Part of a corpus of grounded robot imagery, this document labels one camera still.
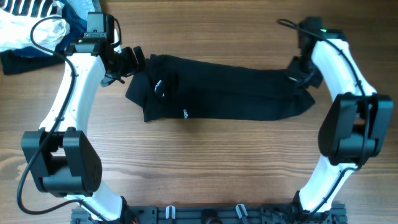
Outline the black t-shirt with logo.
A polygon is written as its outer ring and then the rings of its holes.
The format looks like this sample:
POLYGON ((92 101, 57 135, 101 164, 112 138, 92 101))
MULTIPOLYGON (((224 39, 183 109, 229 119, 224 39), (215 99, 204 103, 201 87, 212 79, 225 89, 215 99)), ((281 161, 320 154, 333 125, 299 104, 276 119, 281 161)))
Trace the black t-shirt with logo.
POLYGON ((291 72, 255 70, 151 55, 133 76, 126 98, 142 108, 144 121, 211 118, 275 121, 298 116, 315 100, 289 79, 291 72))

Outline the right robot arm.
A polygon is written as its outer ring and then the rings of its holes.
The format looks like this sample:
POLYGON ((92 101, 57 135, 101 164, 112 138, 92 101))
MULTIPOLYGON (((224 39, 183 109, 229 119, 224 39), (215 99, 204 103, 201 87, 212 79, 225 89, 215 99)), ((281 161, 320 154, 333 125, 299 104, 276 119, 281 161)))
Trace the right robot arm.
POLYGON ((293 222, 323 221, 348 177, 382 148, 394 107, 363 77, 339 30, 298 28, 301 58, 309 59, 333 101, 318 132, 320 159, 295 194, 293 222))

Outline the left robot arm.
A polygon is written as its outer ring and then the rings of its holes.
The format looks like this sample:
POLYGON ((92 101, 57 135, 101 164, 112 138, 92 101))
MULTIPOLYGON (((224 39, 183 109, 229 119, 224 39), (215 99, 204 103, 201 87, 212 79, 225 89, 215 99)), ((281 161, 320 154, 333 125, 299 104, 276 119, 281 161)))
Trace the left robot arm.
POLYGON ((27 167, 17 188, 17 204, 35 214, 22 202, 31 174, 40 192, 65 200, 37 211, 39 215, 77 203, 95 223, 138 223, 126 199, 103 182, 101 159, 86 132, 98 87, 142 70, 142 49, 116 48, 104 38, 80 39, 68 46, 63 59, 65 73, 51 110, 38 130, 26 131, 21 139, 27 167))

